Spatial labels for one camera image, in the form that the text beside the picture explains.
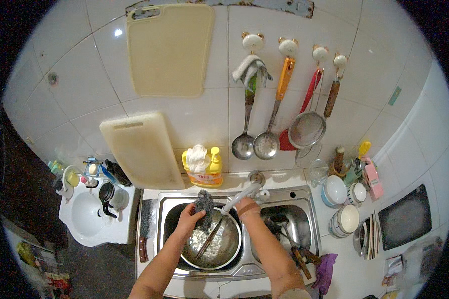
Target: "hand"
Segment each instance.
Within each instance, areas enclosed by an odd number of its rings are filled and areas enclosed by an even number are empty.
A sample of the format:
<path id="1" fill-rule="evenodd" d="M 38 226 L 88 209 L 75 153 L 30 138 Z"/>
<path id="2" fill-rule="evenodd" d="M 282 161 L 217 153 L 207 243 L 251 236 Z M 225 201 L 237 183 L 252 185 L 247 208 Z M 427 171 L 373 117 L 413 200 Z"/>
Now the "hand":
<path id="1" fill-rule="evenodd" d="M 241 221 L 251 219 L 253 217 L 261 217 L 261 208 L 257 203 L 249 197 L 243 197 L 239 203 L 236 204 L 236 210 Z"/>
<path id="2" fill-rule="evenodd" d="M 178 225 L 174 232 L 176 232 L 183 239 L 189 238 L 192 235 L 196 222 L 206 215 L 205 210 L 194 213 L 194 203 L 190 203 L 180 214 Z"/>

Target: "black bottle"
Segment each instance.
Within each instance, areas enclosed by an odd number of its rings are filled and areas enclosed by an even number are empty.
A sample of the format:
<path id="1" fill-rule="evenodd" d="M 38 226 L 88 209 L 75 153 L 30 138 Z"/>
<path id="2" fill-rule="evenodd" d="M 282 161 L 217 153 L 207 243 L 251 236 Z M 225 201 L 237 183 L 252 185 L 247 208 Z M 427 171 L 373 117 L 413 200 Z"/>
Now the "black bottle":
<path id="1" fill-rule="evenodd" d="M 118 163 L 114 163 L 108 159 L 105 160 L 105 164 L 107 166 L 107 170 L 115 179 L 125 187 L 129 187 L 132 185 L 132 182 L 128 179 L 123 169 L 120 167 Z"/>

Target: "white tiled wall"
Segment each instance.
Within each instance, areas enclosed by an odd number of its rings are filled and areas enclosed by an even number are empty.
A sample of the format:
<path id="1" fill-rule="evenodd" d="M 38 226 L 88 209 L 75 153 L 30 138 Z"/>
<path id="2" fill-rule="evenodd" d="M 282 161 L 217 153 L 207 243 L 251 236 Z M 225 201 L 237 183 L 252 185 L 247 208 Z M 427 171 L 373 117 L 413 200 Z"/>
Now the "white tiled wall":
<path id="1" fill-rule="evenodd" d="M 436 60 L 431 63 L 423 86 L 416 104 L 374 161 L 384 187 L 382 207 L 424 183 L 430 200 L 432 231 L 446 237 L 449 230 L 449 88 Z M 407 248 L 404 247 L 395 248 L 389 256 L 401 253 Z"/>
<path id="2" fill-rule="evenodd" d="M 134 92 L 128 71 L 124 14 L 133 3 L 59 1 L 25 45 L 3 100 L 17 132 L 23 139 L 30 138 L 29 146 L 42 160 L 59 158 L 71 163 L 88 155 L 107 155 L 110 150 L 99 131 L 102 121 L 161 111 L 167 117 L 178 160 L 180 152 L 203 143 L 221 148 L 224 171 L 295 167 L 294 152 L 280 152 L 271 161 L 241 161 L 231 153 L 230 145 L 243 129 L 244 89 L 229 74 L 248 54 L 241 45 L 244 31 L 264 34 L 265 48 L 257 54 L 275 78 L 266 88 L 258 87 L 249 126 L 253 136 L 266 129 L 274 105 L 284 61 L 278 51 L 279 37 L 298 39 L 299 52 L 274 133 L 287 128 L 302 105 L 316 69 L 312 45 L 327 46 L 330 57 L 321 63 L 326 69 L 321 94 L 317 91 L 308 109 L 324 110 L 334 79 L 334 53 L 349 57 L 322 140 L 319 157 L 326 160 L 337 146 L 345 146 L 352 156 L 364 139 L 374 143 L 370 153 L 383 147 L 413 107 L 431 67 L 431 54 L 419 30 L 390 0 L 318 0 L 312 19 L 256 7 L 214 6 L 216 20 L 203 95 L 197 99 L 143 98 Z M 50 72 L 58 75 L 56 87 L 48 84 Z M 390 106 L 387 102 L 396 85 L 402 92 Z M 449 109 L 449 103 L 443 105 Z M 449 126 L 449 120 L 443 119 L 440 125 Z M 423 156 L 433 161 L 438 157 L 432 153 L 423 151 Z"/>

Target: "black tray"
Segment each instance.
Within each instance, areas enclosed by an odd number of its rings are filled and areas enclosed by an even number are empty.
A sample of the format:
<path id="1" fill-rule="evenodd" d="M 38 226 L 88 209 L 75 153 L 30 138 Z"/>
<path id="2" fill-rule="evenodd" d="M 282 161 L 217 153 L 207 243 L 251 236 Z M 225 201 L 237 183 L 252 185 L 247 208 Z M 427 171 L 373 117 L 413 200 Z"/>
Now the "black tray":
<path id="1" fill-rule="evenodd" d="M 379 211 L 383 249 L 411 242 L 431 231 L 431 208 L 424 184 L 401 200 Z"/>

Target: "wash basin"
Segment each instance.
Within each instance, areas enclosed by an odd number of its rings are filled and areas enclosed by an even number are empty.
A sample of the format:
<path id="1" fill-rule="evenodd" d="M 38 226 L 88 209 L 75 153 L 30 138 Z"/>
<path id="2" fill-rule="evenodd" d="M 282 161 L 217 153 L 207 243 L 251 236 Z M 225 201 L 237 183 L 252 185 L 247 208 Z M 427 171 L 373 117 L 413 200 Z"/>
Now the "wash basin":
<path id="1" fill-rule="evenodd" d="M 79 183 L 73 190 L 73 196 L 67 200 L 62 197 L 58 218 L 66 224 L 75 240 L 88 247 L 104 243 L 130 244 L 133 240 L 133 230 L 136 216 L 136 206 L 141 196 L 134 186 L 120 188 L 129 196 L 128 205 L 122 211 L 110 209 L 117 218 L 111 218 L 102 211 L 102 202 L 98 191 L 103 184 L 103 178 L 97 178 L 97 188 L 86 188 Z"/>
<path id="2" fill-rule="evenodd" d="M 289 219 L 287 229 L 294 242 L 304 248 L 311 248 L 313 241 L 311 227 L 308 216 L 302 208 L 291 202 L 290 204 L 270 206 L 261 209 L 261 219 L 263 221 L 276 215 L 284 215 Z M 286 235 L 286 230 L 281 229 L 281 232 Z M 291 244 L 288 239 L 280 234 L 279 240 L 286 251 L 291 252 Z M 253 244 L 251 244 L 251 252 L 254 258 L 260 262 Z"/>
<path id="3" fill-rule="evenodd" d="M 320 239 L 316 213 L 308 186 L 294 188 L 269 189 L 270 199 L 260 204 L 261 215 L 265 219 L 275 214 L 288 217 L 288 230 L 293 240 L 309 251 L 320 254 Z M 228 203 L 237 192 L 211 193 L 216 207 Z M 157 238 L 154 242 L 156 255 L 178 224 L 180 212 L 187 204 L 197 199 L 197 193 L 160 193 L 157 198 Z M 230 211 L 241 227 L 240 253 L 227 266 L 217 270 L 200 270 L 180 259 L 173 278 L 186 280 L 232 281 L 266 277 L 263 266 L 252 246 L 251 238 L 237 216 L 235 208 Z M 289 242 L 282 237 L 281 243 L 289 251 Z"/>
<path id="4" fill-rule="evenodd" d="M 80 193 L 72 205 L 74 228 L 84 236 L 96 235 L 105 226 L 103 217 L 97 212 L 102 208 L 100 200 L 93 193 Z"/>

